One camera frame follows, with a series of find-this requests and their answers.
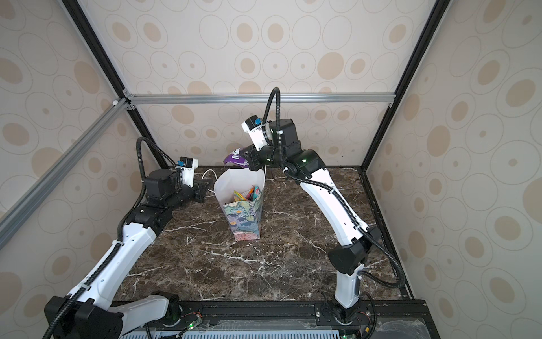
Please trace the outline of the purple Fox's candy bag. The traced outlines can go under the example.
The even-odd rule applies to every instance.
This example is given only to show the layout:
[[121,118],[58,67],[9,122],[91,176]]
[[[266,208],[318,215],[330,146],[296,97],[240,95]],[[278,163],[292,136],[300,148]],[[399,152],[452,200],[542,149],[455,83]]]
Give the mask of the purple Fox's candy bag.
[[232,151],[224,160],[224,166],[233,165],[239,168],[250,168],[249,162],[241,154],[241,148]]

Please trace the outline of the white floral paper bag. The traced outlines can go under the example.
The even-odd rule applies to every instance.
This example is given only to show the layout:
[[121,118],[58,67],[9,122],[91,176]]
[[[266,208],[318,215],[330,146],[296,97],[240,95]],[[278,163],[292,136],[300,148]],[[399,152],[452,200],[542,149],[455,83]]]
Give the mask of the white floral paper bag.
[[[222,209],[230,230],[236,241],[251,241],[261,238],[261,220],[264,202],[266,171],[253,172],[249,169],[227,169],[220,176],[213,169],[208,169],[202,178],[214,177],[214,193]],[[245,197],[253,186],[261,189],[261,196],[255,202],[235,201],[234,191]]]

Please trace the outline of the orange Fox's candy bag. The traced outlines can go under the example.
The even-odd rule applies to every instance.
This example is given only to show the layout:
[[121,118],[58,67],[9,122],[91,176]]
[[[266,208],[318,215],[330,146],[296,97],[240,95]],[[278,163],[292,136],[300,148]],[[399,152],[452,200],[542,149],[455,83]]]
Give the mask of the orange Fox's candy bag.
[[261,189],[258,186],[253,186],[246,196],[247,201],[255,202],[261,196]]

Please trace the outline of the red yellow Fox's candy bag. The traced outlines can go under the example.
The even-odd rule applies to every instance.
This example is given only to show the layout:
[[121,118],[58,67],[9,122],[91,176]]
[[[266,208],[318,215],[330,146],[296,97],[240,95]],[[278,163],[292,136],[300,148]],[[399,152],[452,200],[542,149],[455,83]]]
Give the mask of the red yellow Fox's candy bag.
[[241,193],[239,193],[237,191],[234,191],[234,200],[235,201],[247,201],[247,198],[243,194],[241,194]]

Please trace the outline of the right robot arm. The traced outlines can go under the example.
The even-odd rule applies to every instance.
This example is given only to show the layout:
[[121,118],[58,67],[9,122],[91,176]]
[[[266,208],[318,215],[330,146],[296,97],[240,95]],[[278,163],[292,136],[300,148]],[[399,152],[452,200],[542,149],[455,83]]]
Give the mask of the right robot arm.
[[280,131],[273,121],[265,127],[257,116],[248,118],[241,126],[253,143],[239,151],[248,168],[286,169],[332,226],[339,242],[328,253],[337,271],[334,313],[343,322],[350,320],[359,306],[361,271],[373,245],[364,237],[369,227],[344,200],[317,152],[302,148],[291,119],[279,120]]

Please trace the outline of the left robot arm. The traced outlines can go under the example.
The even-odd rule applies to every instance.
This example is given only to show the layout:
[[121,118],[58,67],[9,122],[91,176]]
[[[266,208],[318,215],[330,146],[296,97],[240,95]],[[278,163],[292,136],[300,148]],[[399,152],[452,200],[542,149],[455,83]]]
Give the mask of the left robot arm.
[[211,184],[186,168],[158,169],[142,176],[141,192],[121,219],[117,238],[97,265],[65,297],[45,306],[45,338],[120,338],[149,323],[177,322],[176,295],[161,293],[115,307],[113,299],[144,251],[159,237],[175,210],[203,203]]

